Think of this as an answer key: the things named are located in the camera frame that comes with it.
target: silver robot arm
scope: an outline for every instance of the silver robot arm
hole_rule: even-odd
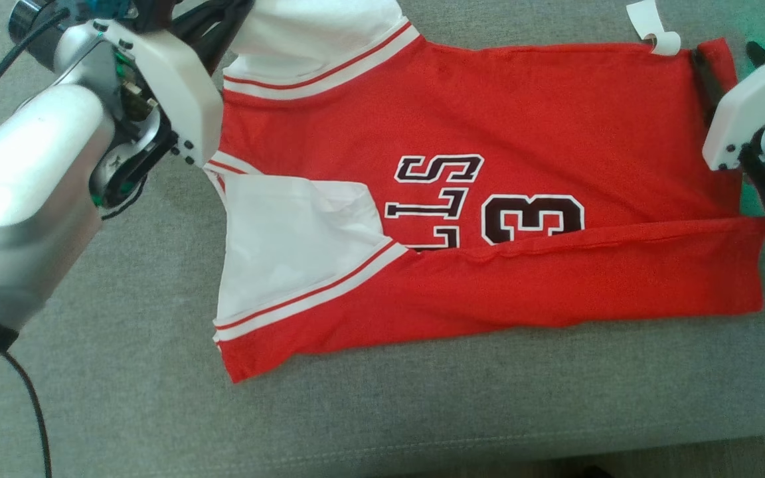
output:
[[[60,78],[0,126],[0,354],[52,295],[115,208],[172,153],[216,152],[222,98],[211,74],[252,0],[18,0],[9,32],[67,5],[28,51]]]
[[[106,107],[77,85],[49,88],[0,127],[0,326],[5,330],[19,332],[43,308],[100,229],[87,184],[113,138]]]

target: gray couch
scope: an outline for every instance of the gray couch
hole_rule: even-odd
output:
[[[659,3],[687,44],[765,39],[765,0]],[[470,48],[635,40],[622,0],[401,4],[429,39]],[[0,121],[50,79],[18,61]],[[204,175],[166,160],[25,327],[13,354],[36,382],[57,476],[384,475],[765,434],[765,311],[298,357],[231,385],[210,325],[222,235]],[[765,285],[765,249],[761,267]],[[40,476],[41,463],[27,394],[0,361],[0,476]]]

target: basketball jersey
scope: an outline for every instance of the basketball jersey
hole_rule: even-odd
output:
[[[723,40],[701,46],[735,84]],[[294,354],[762,306],[765,218],[701,157],[689,51],[429,42],[393,0],[258,2],[225,70],[215,341]]]

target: jersey sleeve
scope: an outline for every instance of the jersey sleeve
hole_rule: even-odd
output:
[[[236,382],[294,354],[762,305],[757,275],[744,272],[756,269],[765,220],[417,253],[384,235],[364,185],[207,171],[228,215],[214,339]]]
[[[379,63],[386,55],[379,50],[408,23],[392,0],[257,2],[230,47],[238,58],[224,70],[225,88],[282,100],[308,97]]]

